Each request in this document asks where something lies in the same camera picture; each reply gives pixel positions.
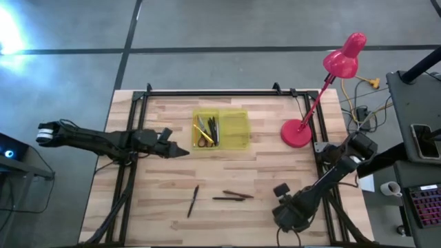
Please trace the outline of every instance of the concrete floor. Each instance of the concrete floor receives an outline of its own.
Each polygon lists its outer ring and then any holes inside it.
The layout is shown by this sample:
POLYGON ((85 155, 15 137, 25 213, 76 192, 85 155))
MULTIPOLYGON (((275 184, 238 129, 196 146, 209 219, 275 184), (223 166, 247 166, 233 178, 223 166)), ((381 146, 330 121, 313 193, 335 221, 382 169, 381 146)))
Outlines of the concrete floor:
MULTIPOLYGON (((0 41, 3 49, 54 50, 124 48, 135 0, 3 0, 0 41)), ((441 43, 441 19, 429 0, 145 0, 133 48, 198 46, 342 45, 352 32, 365 32, 368 45, 441 43)), ((406 70, 430 50, 362 52, 359 75, 381 78, 406 70)), ((122 89, 318 88, 328 52, 248 52, 132 54, 122 89)), ((79 237, 96 156, 69 147, 44 149, 34 139, 40 122, 68 118, 82 127, 103 130, 121 54, 0 56, 0 132, 36 147, 57 172, 47 211, 18 214, 8 247, 73 245, 79 237)), ((433 68, 441 72, 441 66, 433 68)), ((347 81, 353 96, 357 80, 347 81)), ((339 97, 344 100, 339 82, 339 97)), ((371 92, 362 84, 359 94, 371 92)), ((387 90, 359 98, 375 108, 387 90)), ((385 150, 401 141, 393 108, 387 124, 369 134, 385 150)), ((377 187, 393 180, 390 169, 375 175, 377 187)), ((35 186, 27 206, 41 205, 48 194, 35 186)), ((395 234, 401 223, 396 201, 365 194, 376 241, 413 246, 395 234)))

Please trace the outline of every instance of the butcher block tabletop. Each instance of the butcher block tabletop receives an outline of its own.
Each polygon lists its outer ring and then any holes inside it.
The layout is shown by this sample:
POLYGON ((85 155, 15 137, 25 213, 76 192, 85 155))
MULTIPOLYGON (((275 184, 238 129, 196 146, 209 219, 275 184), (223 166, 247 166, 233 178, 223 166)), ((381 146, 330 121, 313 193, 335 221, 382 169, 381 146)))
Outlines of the butcher block tabletop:
MULTIPOLYGON (((132 99, 131 90, 114 93, 106 132, 124 131, 132 99)), ((278 206, 273 188, 287 183, 291 194, 317 179, 312 144, 294 149, 280 138, 282 124, 302 118, 305 104, 290 96, 150 96, 144 128, 173 131, 169 141, 190 152, 179 158, 157 156, 140 158, 134 182, 126 246, 276 246, 278 227, 271 210, 278 206), (243 108, 248 111, 250 144, 246 150, 193 150, 192 112, 200 107, 243 108), (199 192, 190 218, 187 218, 195 186, 199 192), (242 202, 212 200, 226 196, 223 190, 249 194, 242 202)), ((322 96, 322 112, 329 141, 341 143, 347 137, 337 93, 322 96)), ((135 114, 135 128, 138 112, 135 114)), ((100 157, 98 167, 110 162, 100 157)), ((94 176, 79 242, 87 240, 110 211, 116 184, 117 165, 110 165, 94 176)), ((355 174, 344 178, 353 183, 355 174)), ((340 185, 345 211, 361 230, 373 239, 361 189, 340 185)), ((114 230, 119 237, 122 210, 114 230)), ((338 221, 333 213, 334 227, 338 221)), ((322 207, 309 229, 302 231, 302 245, 328 245, 329 238, 322 207)), ((280 232, 280 245, 296 246, 293 232, 280 232)))

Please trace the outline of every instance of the red desk lamp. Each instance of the red desk lamp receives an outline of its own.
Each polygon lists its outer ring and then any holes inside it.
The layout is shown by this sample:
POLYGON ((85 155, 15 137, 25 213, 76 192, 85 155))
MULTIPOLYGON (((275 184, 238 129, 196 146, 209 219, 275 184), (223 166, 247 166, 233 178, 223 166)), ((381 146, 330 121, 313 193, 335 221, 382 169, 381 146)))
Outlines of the red desk lamp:
POLYGON ((323 92, 332 84, 336 77, 350 79, 356 75, 358 69, 357 56, 365 44, 366 36, 363 33, 353 33, 341 49, 333 51, 326 56, 323 60, 323 66, 328 71, 325 85, 303 120, 294 119, 283 124, 280 135, 286 144, 291 147, 304 147, 311 141, 311 128, 308 126, 308 121, 320 102, 323 92))

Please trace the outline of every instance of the keyboard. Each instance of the keyboard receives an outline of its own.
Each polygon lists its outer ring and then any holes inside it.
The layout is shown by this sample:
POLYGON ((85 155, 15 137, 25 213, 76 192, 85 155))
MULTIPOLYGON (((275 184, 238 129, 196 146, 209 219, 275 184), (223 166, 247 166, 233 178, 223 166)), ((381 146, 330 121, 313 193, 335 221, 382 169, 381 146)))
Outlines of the keyboard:
POLYGON ((406 188, 420 228, 441 226, 441 184, 406 188))

